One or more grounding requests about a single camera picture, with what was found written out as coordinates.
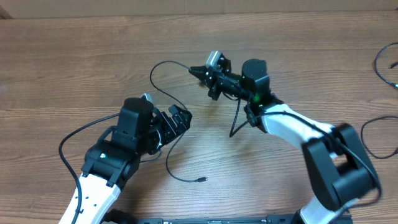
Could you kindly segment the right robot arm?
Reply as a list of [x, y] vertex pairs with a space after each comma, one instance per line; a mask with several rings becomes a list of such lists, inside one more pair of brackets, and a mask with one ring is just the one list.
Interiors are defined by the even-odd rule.
[[296, 113], [271, 92], [265, 61], [249, 59], [237, 75], [230, 60], [213, 52], [206, 64], [188, 71], [208, 87], [213, 100], [224, 93], [246, 101], [248, 124], [302, 151], [314, 197], [292, 216], [292, 223], [335, 222], [345, 211], [359, 208], [359, 199], [370, 191], [382, 195], [377, 172], [354, 127], [320, 123]]

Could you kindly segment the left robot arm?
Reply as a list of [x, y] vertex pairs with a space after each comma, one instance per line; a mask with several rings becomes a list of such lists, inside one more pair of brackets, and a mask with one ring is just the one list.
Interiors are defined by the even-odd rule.
[[190, 128], [192, 114], [177, 105], [159, 111], [147, 95], [128, 98], [110, 126], [91, 146], [60, 223], [101, 223], [144, 154], [160, 149]]

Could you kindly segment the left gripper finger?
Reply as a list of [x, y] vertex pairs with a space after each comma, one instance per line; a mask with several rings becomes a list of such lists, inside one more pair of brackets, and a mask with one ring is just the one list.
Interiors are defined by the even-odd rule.
[[186, 123], [185, 110], [181, 109], [177, 105], [171, 105], [169, 107], [169, 112], [172, 115], [172, 119], [175, 122], [175, 124]]
[[174, 122], [177, 125], [177, 131], [179, 134], [183, 134], [185, 131], [190, 129], [191, 120], [192, 114], [189, 111], [182, 110], [174, 114]]

